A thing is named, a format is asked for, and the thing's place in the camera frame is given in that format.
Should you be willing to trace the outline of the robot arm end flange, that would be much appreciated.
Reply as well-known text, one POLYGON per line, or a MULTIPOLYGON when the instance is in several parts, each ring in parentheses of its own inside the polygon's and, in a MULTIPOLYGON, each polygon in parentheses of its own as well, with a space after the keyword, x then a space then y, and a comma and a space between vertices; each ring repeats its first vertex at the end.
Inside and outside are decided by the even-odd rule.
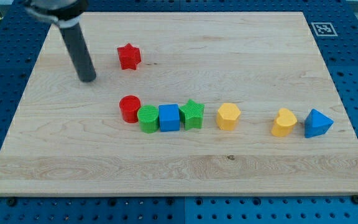
POLYGON ((77 25, 89 6, 88 0, 25 0, 22 4, 33 18, 61 29, 77 25))

